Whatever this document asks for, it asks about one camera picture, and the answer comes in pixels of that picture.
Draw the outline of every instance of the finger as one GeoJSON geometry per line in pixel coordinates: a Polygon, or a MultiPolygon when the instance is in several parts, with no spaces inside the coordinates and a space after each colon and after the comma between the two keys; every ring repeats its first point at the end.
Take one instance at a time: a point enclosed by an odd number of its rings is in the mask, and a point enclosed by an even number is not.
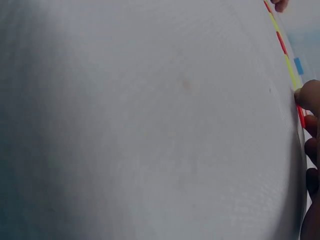
{"type": "Polygon", "coordinates": [[[304,144],[304,152],[314,165],[317,165],[317,146],[318,142],[316,138],[310,138],[304,144]]]}
{"type": "Polygon", "coordinates": [[[315,200],[319,189],[319,179],[318,179],[318,170],[315,168],[309,168],[306,171],[306,189],[309,192],[310,198],[312,201],[315,200]]]}
{"type": "Polygon", "coordinates": [[[317,118],[313,115],[307,115],[304,117],[305,129],[313,137],[317,137],[317,118]]]}
{"type": "Polygon", "coordinates": [[[320,109],[320,81],[308,81],[302,88],[295,91],[294,99],[296,104],[306,110],[310,110],[318,117],[320,109]]]}
{"type": "Polygon", "coordinates": [[[286,7],[288,6],[288,2],[289,0],[282,0],[282,1],[279,1],[278,3],[275,4],[275,10],[278,12],[278,13],[282,13],[286,7]]]}
{"type": "Polygon", "coordinates": [[[301,240],[320,239],[320,201],[316,196],[308,212],[306,213],[300,232],[301,240]]]}

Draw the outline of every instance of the red and yellow striped edge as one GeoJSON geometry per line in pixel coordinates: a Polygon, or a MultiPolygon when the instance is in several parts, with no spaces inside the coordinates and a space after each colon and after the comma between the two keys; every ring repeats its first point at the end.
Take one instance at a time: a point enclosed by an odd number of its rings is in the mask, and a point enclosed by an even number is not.
{"type": "MultiPolygon", "coordinates": [[[[294,70],[292,68],[288,52],[287,52],[285,43],[283,41],[279,26],[278,26],[277,21],[276,21],[276,19],[274,17],[274,14],[273,14],[273,12],[272,12],[272,10],[270,8],[270,5],[269,5],[268,1],[264,0],[263,2],[264,2],[264,5],[265,5],[266,9],[269,12],[269,16],[270,16],[272,24],[273,24],[273,26],[275,28],[275,32],[276,32],[277,38],[279,40],[280,46],[282,48],[282,51],[284,53],[285,63],[287,65],[287,67],[288,67],[288,71],[289,71],[289,74],[290,74],[293,90],[296,90],[297,88],[301,88],[302,84],[300,82],[300,78],[295,76],[295,72],[294,72],[294,70]]],[[[302,128],[305,128],[306,127],[306,123],[305,123],[304,111],[300,106],[296,106],[296,107],[297,107],[298,116],[299,116],[299,119],[300,119],[301,126],[302,126],[302,128]]]]}

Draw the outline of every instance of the red stripe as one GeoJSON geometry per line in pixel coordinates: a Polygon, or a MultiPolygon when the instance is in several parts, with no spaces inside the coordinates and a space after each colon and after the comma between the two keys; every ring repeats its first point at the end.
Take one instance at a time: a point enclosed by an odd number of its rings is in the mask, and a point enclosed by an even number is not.
{"type": "Polygon", "coordinates": [[[304,116],[304,112],[302,110],[302,108],[300,106],[296,106],[297,110],[298,110],[298,115],[299,115],[299,119],[300,119],[300,123],[301,123],[301,127],[303,129],[306,128],[306,123],[305,123],[305,116],[304,116]]]}
{"type": "Polygon", "coordinates": [[[280,33],[278,31],[276,32],[276,35],[278,36],[278,39],[279,39],[279,42],[280,42],[280,45],[281,45],[281,48],[282,48],[284,54],[288,55],[287,49],[286,49],[285,44],[284,44],[284,41],[282,41],[281,35],[280,35],[280,33]]]}
{"type": "Polygon", "coordinates": [[[266,1],[263,1],[264,2],[264,5],[266,6],[266,9],[268,9],[268,12],[272,14],[272,11],[268,5],[268,3],[266,1]]]}

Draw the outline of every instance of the hand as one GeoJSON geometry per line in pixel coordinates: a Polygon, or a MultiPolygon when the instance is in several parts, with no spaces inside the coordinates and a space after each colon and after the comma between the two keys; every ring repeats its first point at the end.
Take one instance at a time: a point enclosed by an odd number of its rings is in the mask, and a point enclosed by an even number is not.
{"type": "Polygon", "coordinates": [[[306,141],[304,149],[317,167],[306,172],[306,188],[312,204],[303,220],[300,239],[320,240],[320,81],[308,81],[294,93],[294,99],[296,104],[314,114],[305,117],[305,128],[312,138],[306,141]]]}
{"type": "Polygon", "coordinates": [[[271,2],[275,5],[275,10],[282,13],[288,6],[289,0],[271,0],[271,2]]]}

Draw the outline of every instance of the white fabric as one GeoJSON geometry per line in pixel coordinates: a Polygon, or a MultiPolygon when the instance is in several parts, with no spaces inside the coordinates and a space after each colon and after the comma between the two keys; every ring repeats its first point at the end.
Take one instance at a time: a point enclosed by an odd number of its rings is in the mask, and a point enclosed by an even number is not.
{"type": "Polygon", "coordinates": [[[3,236],[297,237],[301,128],[262,0],[0,13],[3,236]]]}

